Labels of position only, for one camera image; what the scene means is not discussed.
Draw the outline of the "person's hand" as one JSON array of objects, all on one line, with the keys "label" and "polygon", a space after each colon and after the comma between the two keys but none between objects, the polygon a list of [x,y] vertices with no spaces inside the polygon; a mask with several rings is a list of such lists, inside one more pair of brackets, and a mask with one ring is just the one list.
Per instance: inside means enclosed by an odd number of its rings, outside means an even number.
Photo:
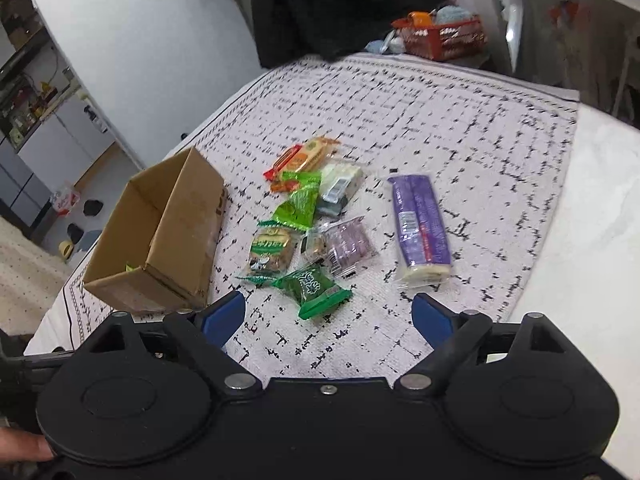
[{"label": "person's hand", "polygon": [[0,460],[2,463],[48,462],[54,453],[46,438],[41,434],[1,427]]}]

